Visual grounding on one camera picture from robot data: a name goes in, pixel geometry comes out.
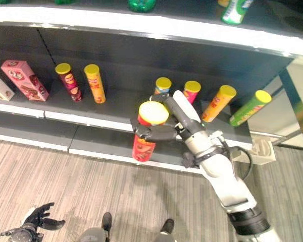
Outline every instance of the yellow lid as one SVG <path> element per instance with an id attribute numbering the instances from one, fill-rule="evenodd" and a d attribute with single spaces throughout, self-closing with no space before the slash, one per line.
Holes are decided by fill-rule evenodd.
<path id="1" fill-rule="evenodd" d="M 224 96 L 234 97 L 237 94 L 236 89 L 229 85 L 223 85 L 220 87 L 220 92 Z"/>
<path id="2" fill-rule="evenodd" d="M 98 73 L 100 71 L 99 66 L 95 65 L 95 64 L 89 64 L 84 68 L 84 72 L 86 74 L 95 74 Z"/>
<path id="3" fill-rule="evenodd" d="M 70 64 L 67 64 L 67 63 L 60 63 L 55 67 L 55 71 L 58 74 L 66 74 L 70 70 L 71 70 L 71 66 L 70 66 Z"/>
<path id="4" fill-rule="evenodd" d="M 161 89 L 167 89 L 170 88 L 172 85 L 172 82 L 167 77 L 159 77 L 156 80 L 156 86 L 158 86 Z"/>
<path id="5" fill-rule="evenodd" d="M 185 89 L 190 92 L 198 92 L 201 90 L 201 84 L 197 81 L 188 81 L 185 83 Z"/>
<path id="6" fill-rule="evenodd" d="M 139 107 L 139 115 L 142 119 L 152 125 L 160 125 L 165 123 L 169 117 L 169 113 L 164 105 L 160 102 L 148 101 Z"/>
<path id="7" fill-rule="evenodd" d="M 256 91 L 255 96 L 258 101 L 263 103 L 269 103 L 272 100 L 271 95 L 269 95 L 269 93 L 264 90 Z"/>

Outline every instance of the shelf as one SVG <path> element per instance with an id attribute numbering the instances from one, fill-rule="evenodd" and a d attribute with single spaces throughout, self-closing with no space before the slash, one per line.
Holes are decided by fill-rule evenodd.
<path id="1" fill-rule="evenodd" d="M 74 136 L 69 152 L 137 165 L 199 173 L 199 169 L 186 169 L 182 165 L 182 154 L 187 151 L 184 143 L 180 141 L 159 142 L 156 144 L 150 161 L 138 162 L 131 156 L 133 140 L 133 134 L 81 126 Z"/>
<path id="2" fill-rule="evenodd" d="M 139 105 L 149 98 L 149 95 L 136 91 L 110 89 L 106 94 L 107 101 L 104 104 L 96 104 L 88 85 L 81 86 L 83 99 L 80 102 L 73 102 L 61 82 L 53 81 L 46 102 L 28 101 L 21 92 L 17 91 L 10 101 L 0 100 L 0 111 L 28 116 L 36 116 L 35 113 L 43 112 L 44 117 L 48 119 L 132 132 L 130 119 L 137 117 Z M 198 113 L 201 113 L 207 104 L 207 102 L 202 102 L 202 107 L 196 104 Z M 251 149 L 252 141 L 247 123 L 234 128 L 228 123 L 230 116 L 231 110 L 227 107 L 212 123 L 207 125 L 208 133 L 222 130 L 228 145 Z M 214 140 L 214 143 L 220 145 L 218 140 Z"/>
<path id="3" fill-rule="evenodd" d="M 57 6 L 53 1 L 13 1 L 0 6 L 0 25 L 61 28 L 171 39 L 245 48 L 252 51 L 292 56 L 303 55 L 303 25 L 290 26 L 285 17 L 296 13 L 286 7 L 255 1 L 243 24 L 221 22 L 223 8 L 216 1 L 159 0 L 154 11 L 136 14 L 127 1 L 86 0 Z M 303 14 L 296 17 L 303 20 Z"/>
<path id="4" fill-rule="evenodd" d="M 0 113 L 0 140 L 67 151 L 77 126 Z"/>

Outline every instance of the person's leg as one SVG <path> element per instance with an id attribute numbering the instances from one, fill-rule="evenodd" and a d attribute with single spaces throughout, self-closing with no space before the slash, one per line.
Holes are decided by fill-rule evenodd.
<path id="1" fill-rule="evenodd" d="M 105 213 L 102 218 L 101 228 L 89 228 L 85 231 L 78 242 L 109 242 L 112 217 L 110 213 Z"/>
<path id="2" fill-rule="evenodd" d="M 167 219 L 161 229 L 161 233 L 156 237 L 154 242 L 175 242 L 174 237 L 171 235 L 174 224 L 173 219 Z"/>
<path id="3" fill-rule="evenodd" d="M 106 231 L 103 228 L 89 228 L 86 230 L 78 242 L 106 242 Z"/>

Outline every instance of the gray pants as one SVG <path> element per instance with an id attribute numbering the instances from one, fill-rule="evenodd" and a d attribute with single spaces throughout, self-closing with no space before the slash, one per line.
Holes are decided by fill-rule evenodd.
<path id="1" fill-rule="evenodd" d="M 89 228 L 78 239 L 78 242 L 106 242 L 106 232 L 103 228 Z"/>
<path id="2" fill-rule="evenodd" d="M 160 233 L 154 242 L 175 242 L 176 240 L 171 234 L 166 234 L 165 232 Z"/>
<path id="3" fill-rule="evenodd" d="M 103 228 L 89 228 L 80 236 L 78 242 L 105 242 L 106 238 Z M 154 242 L 175 242 L 175 240 L 171 234 L 162 232 L 157 235 Z"/>

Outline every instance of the person's shoe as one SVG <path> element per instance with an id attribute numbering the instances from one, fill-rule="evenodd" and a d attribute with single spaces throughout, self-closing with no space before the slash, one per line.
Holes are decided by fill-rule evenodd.
<path id="1" fill-rule="evenodd" d="M 103 218 L 102 218 L 102 225 L 101 225 L 101 227 L 104 230 L 110 232 L 111 226 L 112 226 L 112 216 L 111 216 L 111 213 L 105 213 L 103 215 Z"/>
<path id="2" fill-rule="evenodd" d="M 171 218 L 167 219 L 161 229 L 161 232 L 166 232 L 168 234 L 171 234 L 173 232 L 174 225 L 175 225 L 175 222 L 173 219 L 171 219 Z"/>

